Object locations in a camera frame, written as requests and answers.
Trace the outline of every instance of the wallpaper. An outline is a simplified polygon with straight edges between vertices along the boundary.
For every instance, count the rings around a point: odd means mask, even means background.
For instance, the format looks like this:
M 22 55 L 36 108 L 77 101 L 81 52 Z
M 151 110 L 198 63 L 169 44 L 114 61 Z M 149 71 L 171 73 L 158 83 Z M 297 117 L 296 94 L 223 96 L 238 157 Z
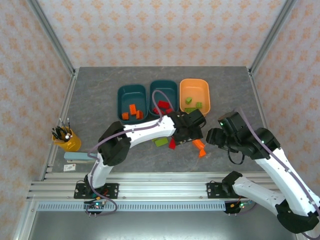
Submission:
M 319 1 L 297 1 L 254 80 L 270 130 L 320 194 Z
M 73 66 L 248 66 L 285 0 L 39 0 Z
M 40 176 L 69 79 L 27 1 L 0 1 L 0 239 Z

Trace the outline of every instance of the green block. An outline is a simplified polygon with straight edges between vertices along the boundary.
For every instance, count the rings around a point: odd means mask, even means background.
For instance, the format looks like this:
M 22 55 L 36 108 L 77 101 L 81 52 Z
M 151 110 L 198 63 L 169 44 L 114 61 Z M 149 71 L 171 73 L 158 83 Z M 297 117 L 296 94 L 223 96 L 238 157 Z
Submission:
M 168 141 L 168 139 L 167 139 L 166 137 L 163 137 L 163 138 L 160 138 L 160 139 L 154 141 L 154 143 L 155 143 L 155 145 L 156 145 L 157 147 L 161 147 L 161 146 L 163 146 L 163 145 L 168 144 L 169 141 Z
M 187 114 L 193 112 L 194 110 L 196 110 L 195 107 L 186 107 L 186 108 L 184 109 L 184 111 L 185 111 Z
M 189 96 L 185 99 L 186 104 L 190 104 L 191 102 L 192 102 L 192 97 Z
M 195 107 L 197 109 L 201 109 L 202 108 L 202 102 L 198 101 L 196 104 L 195 104 Z

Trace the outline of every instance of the orange block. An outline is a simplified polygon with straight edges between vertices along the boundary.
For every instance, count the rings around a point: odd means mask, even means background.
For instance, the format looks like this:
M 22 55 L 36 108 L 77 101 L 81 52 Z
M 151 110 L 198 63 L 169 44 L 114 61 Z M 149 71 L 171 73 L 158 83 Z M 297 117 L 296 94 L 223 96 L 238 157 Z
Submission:
M 122 113 L 122 120 L 129 120 L 129 113 L 128 112 Z
M 129 108 L 130 108 L 130 114 L 132 116 L 136 115 L 137 114 L 137 110 L 136 110 L 136 105 L 135 104 L 130 104 L 129 105 Z
M 196 139 L 192 141 L 193 145 L 195 145 L 199 150 L 204 149 L 205 145 L 200 139 Z
M 202 158 L 206 155 L 206 151 L 204 149 L 201 149 L 200 152 L 199 152 L 199 158 Z
M 144 118 L 144 113 L 140 110 L 136 111 L 136 119 L 140 120 Z
M 199 158 L 202 158 L 207 154 L 205 151 L 205 145 L 200 139 L 193 140 L 192 144 L 200 150 Z

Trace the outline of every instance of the yellow cup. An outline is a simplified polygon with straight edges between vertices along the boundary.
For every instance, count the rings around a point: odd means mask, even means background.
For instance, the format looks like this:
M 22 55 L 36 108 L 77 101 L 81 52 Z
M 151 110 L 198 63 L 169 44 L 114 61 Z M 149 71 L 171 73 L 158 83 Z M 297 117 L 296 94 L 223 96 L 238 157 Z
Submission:
M 80 149 L 81 147 L 81 140 L 80 138 L 77 137 L 77 135 L 70 129 L 70 134 L 72 137 L 69 139 L 69 141 L 66 142 L 54 142 L 53 144 L 58 145 L 61 147 L 65 152 L 76 152 Z M 61 132 L 62 139 L 65 139 L 65 134 Z

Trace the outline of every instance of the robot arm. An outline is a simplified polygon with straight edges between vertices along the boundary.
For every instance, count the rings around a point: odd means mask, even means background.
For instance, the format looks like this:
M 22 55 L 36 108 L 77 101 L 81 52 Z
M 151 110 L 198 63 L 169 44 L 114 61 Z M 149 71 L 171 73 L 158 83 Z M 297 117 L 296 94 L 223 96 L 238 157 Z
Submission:
M 99 161 L 95 163 L 97 166 L 93 167 L 84 179 L 88 193 L 92 191 L 91 188 L 98 189 L 105 185 L 106 178 L 112 168 L 122 163 L 126 159 L 129 149 L 137 144 L 160 137 L 172 136 L 176 145 L 203 138 L 201 128 L 206 124 L 206 119 L 198 109 L 190 114 L 171 112 L 165 115 L 157 126 L 152 127 L 158 121 L 156 119 L 136 125 L 122 125 L 120 121 L 116 121 L 110 125 L 100 137 L 99 142 L 123 131 L 140 128 L 144 130 L 128 131 L 98 147 L 97 157 Z
M 218 121 L 222 129 L 211 129 L 206 141 L 221 149 L 234 153 L 241 152 L 250 157 L 268 173 L 281 193 L 265 189 L 236 171 L 231 172 L 223 179 L 221 189 L 230 194 L 247 197 L 262 205 L 275 214 L 280 223 L 292 233 L 312 230 L 319 222 L 318 213 L 314 206 L 319 208 L 320 198 L 299 177 L 273 134 L 265 128 L 259 128 L 255 131 L 262 143 L 272 151 L 280 162 L 257 142 L 238 112 L 227 113 Z M 311 195 L 313 203 L 307 198 L 293 174 Z

